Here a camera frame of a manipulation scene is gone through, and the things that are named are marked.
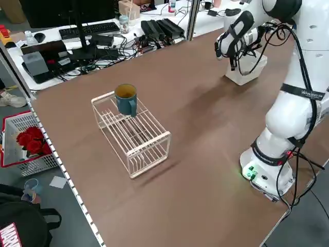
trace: mug handle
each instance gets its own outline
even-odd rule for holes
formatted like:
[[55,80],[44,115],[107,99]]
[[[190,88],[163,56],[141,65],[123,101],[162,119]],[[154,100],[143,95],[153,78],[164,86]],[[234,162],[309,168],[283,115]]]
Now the mug handle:
[[137,114],[137,106],[136,106],[136,103],[133,100],[130,100],[129,101],[129,104],[130,104],[130,107],[132,108],[131,116],[132,117],[136,117],[136,114]]

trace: gray floor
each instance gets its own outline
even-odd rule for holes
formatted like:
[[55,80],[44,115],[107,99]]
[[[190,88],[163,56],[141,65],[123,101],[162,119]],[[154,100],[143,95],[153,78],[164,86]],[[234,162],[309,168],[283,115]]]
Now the gray floor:
[[[8,22],[3,14],[0,14],[0,24],[13,31],[24,31],[30,29],[28,23],[12,25]],[[3,71],[4,68],[0,64],[0,77],[6,86],[13,85],[13,82]],[[12,93],[19,95],[18,90]],[[0,108],[0,120],[5,116],[16,114],[27,110],[27,107],[14,109],[11,107]],[[15,184],[22,186],[24,180],[17,181],[14,176],[8,175],[7,169],[0,169],[0,181],[4,184]],[[88,223],[76,202],[75,196],[68,185],[63,189],[57,189],[49,186],[54,175],[63,177],[59,169],[53,169],[31,176],[37,178],[43,185],[42,206],[54,207],[63,216],[63,222],[58,230],[53,231],[52,247],[71,246],[80,247],[98,246]],[[329,211],[329,171],[320,174],[318,183],[313,189],[320,198],[326,210]],[[272,233],[266,242],[268,247],[290,246],[290,247],[325,247],[329,246],[329,220],[325,216],[320,204],[314,196],[309,193],[296,206],[288,219],[283,221]]]
[[[99,247],[99,243],[68,184],[66,183],[63,189],[49,186],[54,176],[64,177],[60,168],[28,177],[38,179],[39,184],[42,185],[41,208],[55,208],[62,215],[61,226],[51,231],[53,237],[51,247]],[[15,186],[23,188],[26,180],[27,178],[20,179],[15,182]]]

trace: shoe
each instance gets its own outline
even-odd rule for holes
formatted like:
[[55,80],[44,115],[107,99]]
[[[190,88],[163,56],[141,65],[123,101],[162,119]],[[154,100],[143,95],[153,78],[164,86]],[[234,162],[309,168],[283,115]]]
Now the shoe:
[[4,91],[2,94],[0,94],[0,96],[0,107],[6,107],[10,105],[11,107],[20,108],[26,105],[25,98],[12,95],[7,91]]

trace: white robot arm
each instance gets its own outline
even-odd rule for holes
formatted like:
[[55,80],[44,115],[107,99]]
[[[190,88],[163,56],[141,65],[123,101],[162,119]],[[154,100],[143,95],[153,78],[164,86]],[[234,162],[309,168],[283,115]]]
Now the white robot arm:
[[327,0],[253,0],[215,42],[217,58],[230,58],[233,67],[240,49],[261,38],[255,28],[272,19],[297,26],[288,74],[266,127],[240,157],[243,176],[276,198],[294,183],[291,151],[329,113],[328,6]]

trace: desk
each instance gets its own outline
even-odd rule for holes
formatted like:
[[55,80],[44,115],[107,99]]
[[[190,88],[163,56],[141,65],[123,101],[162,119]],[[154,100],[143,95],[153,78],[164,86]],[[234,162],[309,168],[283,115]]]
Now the desk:
[[[128,34],[124,34],[124,36],[127,38],[128,41],[132,40],[134,38],[134,33],[139,37],[143,35],[143,31],[140,27],[141,21],[148,21],[148,20],[161,20],[164,18],[169,18],[172,20],[174,23],[178,24],[178,22],[182,19],[184,16],[182,13],[177,14],[174,16],[173,13],[168,13],[168,9],[165,7],[162,11],[162,15],[159,15],[161,13],[161,9],[165,6],[166,4],[163,5],[158,5],[157,10],[149,11],[146,12],[145,14],[140,15],[140,18],[136,20],[136,24],[130,28],[130,32]],[[177,2],[177,9],[181,7],[187,7],[191,6],[191,3],[188,4],[187,0],[180,0]],[[221,7],[219,9],[214,8],[214,10],[222,10],[226,8],[234,8],[234,7],[240,7],[239,2],[231,2],[230,0],[223,0]],[[188,25],[188,19],[189,19],[189,13],[188,15],[182,20],[180,23],[180,26],[186,31],[187,30],[187,25]],[[112,19],[112,20],[107,20],[107,21],[102,21],[102,22],[94,22],[94,23],[89,23],[91,24],[98,24],[98,23],[105,23],[105,22],[115,22],[119,26],[119,21],[117,19]],[[223,28],[224,26],[224,18],[223,17],[212,17],[207,15],[206,12],[200,12],[197,17],[197,22],[195,26],[195,36],[202,35],[204,33],[208,33],[220,28]],[[42,43],[47,43],[50,41],[55,41],[55,40],[60,40],[61,36],[58,32],[59,29],[64,29],[64,28],[69,28],[69,26],[63,26],[63,27],[58,27],[58,28],[52,28],[52,29],[47,29],[44,31],[41,31],[42,33],[45,34],[46,38]],[[121,40],[119,38],[115,38],[114,40],[114,45],[119,45],[121,43]],[[81,47],[81,42],[71,42],[71,43],[66,43],[66,48],[67,50],[71,49],[76,49]],[[37,84],[24,70],[22,67],[22,52],[21,49],[19,48],[11,48],[8,49],[8,53],[11,56],[12,60],[14,61],[15,65],[19,69],[20,73],[22,74],[23,78],[25,79],[28,87],[30,90],[43,90],[48,87],[57,85],[59,83],[62,83],[63,81],[59,78],[54,78],[52,80],[46,81],[42,84]],[[76,74],[78,75],[79,72],[71,72],[70,74]]]
[[[240,174],[239,157],[265,126],[292,51],[269,47],[268,66],[244,86],[223,77],[211,45],[219,32],[181,42],[41,91],[33,110],[96,236],[107,246],[259,246],[286,211]],[[149,77],[140,71],[148,64]],[[159,76],[171,64],[171,76]],[[125,75],[138,97],[172,133],[169,158],[131,180],[97,128],[90,100]],[[324,164],[328,125],[303,153]],[[300,164],[299,188],[312,177]]]

